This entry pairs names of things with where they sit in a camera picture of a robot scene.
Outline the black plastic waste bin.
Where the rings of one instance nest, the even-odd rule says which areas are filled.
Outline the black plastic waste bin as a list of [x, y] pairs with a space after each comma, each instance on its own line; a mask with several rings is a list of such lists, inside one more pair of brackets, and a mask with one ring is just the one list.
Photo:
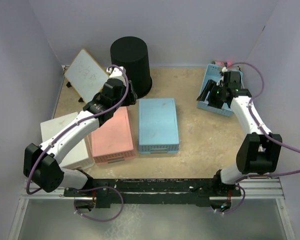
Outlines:
[[113, 65], [124, 67], [132, 82], [137, 98], [145, 97], [151, 90], [153, 81], [147, 44], [135, 36], [124, 36], [110, 46], [110, 59]]

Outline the pink plastic basket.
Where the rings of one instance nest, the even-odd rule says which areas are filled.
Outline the pink plastic basket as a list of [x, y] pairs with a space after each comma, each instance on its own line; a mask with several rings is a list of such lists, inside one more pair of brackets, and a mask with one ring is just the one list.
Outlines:
[[128, 109], [120, 107], [113, 117], [91, 133], [92, 157], [96, 164], [109, 164], [136, 157]]

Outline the light blue plastic basket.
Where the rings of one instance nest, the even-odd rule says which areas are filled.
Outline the light blue plastic basket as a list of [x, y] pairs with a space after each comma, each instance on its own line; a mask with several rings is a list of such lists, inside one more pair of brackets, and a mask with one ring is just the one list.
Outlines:
[[180, 139], [174, 98], [145, 98], [138, 104], [138, 152], [175, 154]]

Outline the white plastic basket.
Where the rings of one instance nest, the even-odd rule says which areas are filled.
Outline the white plastic basket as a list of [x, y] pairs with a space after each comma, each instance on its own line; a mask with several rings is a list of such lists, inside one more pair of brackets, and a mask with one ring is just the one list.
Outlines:
[[40, 123], [42, 149], [54, 154], [60, 167], [69, 170], [85, 170], [95, 162], [92, 157], [89, 134], [99, 127], [97, 118], [88, 111], [73, 112]]

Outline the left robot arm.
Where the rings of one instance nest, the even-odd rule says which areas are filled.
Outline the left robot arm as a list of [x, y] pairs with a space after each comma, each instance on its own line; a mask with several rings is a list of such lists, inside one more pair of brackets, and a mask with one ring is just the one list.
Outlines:
[[[135, 105], [137, 95], [127, 78], [110, 77], [78, 116], [61, 132], [40, 145], [25, 148], [23, 174], [27, 177], [29, 195], [43, 190], [50, 193], [59, 187], [75, 189], [81, 196], [93, 191], [93, 178], [81, 170], [60, 166], [65, 156], [87, 135], [102, 127], [120, 107]], [[31, 191], [35, 183], [37, 190]]]

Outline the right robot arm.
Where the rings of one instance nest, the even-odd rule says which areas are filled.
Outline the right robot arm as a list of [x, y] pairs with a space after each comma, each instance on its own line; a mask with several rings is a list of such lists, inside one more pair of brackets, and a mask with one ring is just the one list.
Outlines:
[[239, 71], [230, 70], [221, 72], [219, 77], [205, 77], [197, 101], [205, 103], [205, 110], [218, 114], [227, 106], [236, 115], [245, 134], [235, 163], [220, 170], [219, 179], [212, 183], [216, 195], [225, 195], [230, 185], [245, 176], [259, 176], [276, 170], [282, 137], [272, 133], [260, 118], [250, 91], [242, 86]]

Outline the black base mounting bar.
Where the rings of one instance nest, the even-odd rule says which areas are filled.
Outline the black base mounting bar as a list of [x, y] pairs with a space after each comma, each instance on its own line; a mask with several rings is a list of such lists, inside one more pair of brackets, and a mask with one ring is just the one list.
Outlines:
[[235, 185], [226, 185], [214, 178], [166, 179], [89, 179], [82, 190], [66, 189], [66, 197], [77, 200], [91, 198], [95, 192], [96, 208], [112, 204], [195, 205], [209, 207], [210, 199], [240, 197]]

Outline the small whiteboard yellow frame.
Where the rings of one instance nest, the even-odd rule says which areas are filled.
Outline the small whiteboard yellow frame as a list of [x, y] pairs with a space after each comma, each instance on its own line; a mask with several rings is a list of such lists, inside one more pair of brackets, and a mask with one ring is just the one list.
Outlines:
[[84, 103], [93, 99], [101, 90], [108, 77], [106, 71], [84, 48], [80, 50], [65, 71], [65, 78]]

